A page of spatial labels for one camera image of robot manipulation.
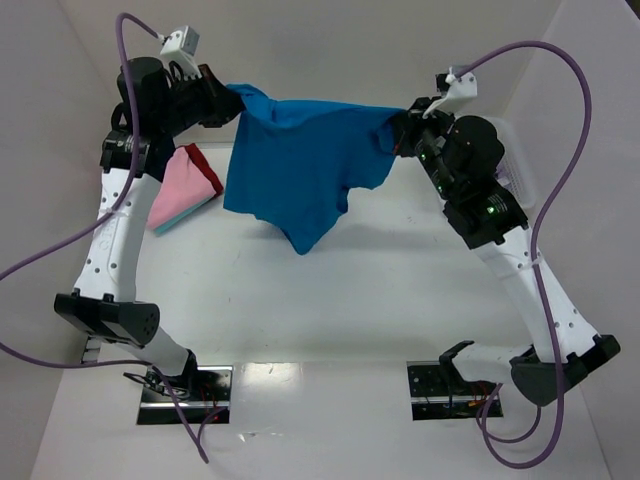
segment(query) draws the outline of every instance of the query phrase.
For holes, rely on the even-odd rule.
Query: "white table surface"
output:
[[[229,150],[205,154],[224,178]],[[231,423],[206,434],[211,465],[181,426],[135,426],[140,389],[124,368],[67,371],[34,480],[609,478],[579,389],[558,450],[533,471],[497,464],[472,420],[411,420],[406,361],[463,339],[527,341],[415,161],[396,162],[373,192],[352,192],[349,213],[303,257],[277,229],[221,202],[149,234],[138,299],[160,305],[165,330],[201,364],[234,364]],[[126,355],[110,346],[101,357]],[[494,428],[526,430],[533,407],[513,389],[503,403]],[[547,410],[540,435],[511,458],[541,450]]]

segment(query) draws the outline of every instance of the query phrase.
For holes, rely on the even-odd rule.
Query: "blue t-shirt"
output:
[[[276,101],[229,85],[242,113],[224,207],[276,225],[300,255],[346,213],[347,194],[382,184],[395,155],[388,123],[397,108],[315,100]]]

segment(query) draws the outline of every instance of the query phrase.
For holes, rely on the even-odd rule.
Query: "pink cloth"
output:
[[[193,164],[184,147],[180,147],[167,163],[147,227],[156,230],[215,195],[211,182]]]

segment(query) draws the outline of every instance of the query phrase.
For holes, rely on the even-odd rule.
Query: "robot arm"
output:
[[[140,360],[156,365],[182,390],[197,390],[195,355],[160,327],[157,305],[136,301],[136,270],[147,218],[160,190],[173,138],[195,124],[218,128],[235,118],[244,104],[193,54],[198,34],[190,27],[164,37],[161,58],[129,61],[140,119],[138,170],[119,210],[93,235],[89,254],[71,294],[58,294],[54,309],[78,329],[115,343]],[[132,128],[122,74],[123,102],[111,118],[102,146],[102,195],[99,216],[120,197],[131,168]]]
[[[554,355],[533,271],[531,229],[515,198],[495,179],[504,146],[487,120],[453,114],[477,95],[472,73],[457,79],[452,67],[438,75],[440,97],[420,98],[392,121],[396,152],[418,157],[444,202],[449,224],[503,284],[524,320],[532,345],[514,348],[462,342],[440,363],[456,381],[515,384],[538,406],[557,398]],[[559,339],[567,389],[620,351],[616,339],[599,335],[573,305],[537,252]]]

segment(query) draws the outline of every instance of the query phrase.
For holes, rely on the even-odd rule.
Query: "metal base plate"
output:
[[[229,423],[233,367],[199,366],[198,370],[210,375],[210,381],[207,382],[210,386],[208,393],[216,399],[215,406],[225,407],[211,423]],[[180,402],[180,407],[189,423],[199,424],[213,411],[214,402],[185,400]],[[143,387],[136,423],[138,425],[172,425],[180,423],[180,419],[169,397]]]
[[[473,382],[449,392],[439,362],[407,363],[407,375],[414,420],[474,418],[484,406],[482,399],[495,388],[493,383]],[[491,405],[488,416],[502,417],[500,397]]]

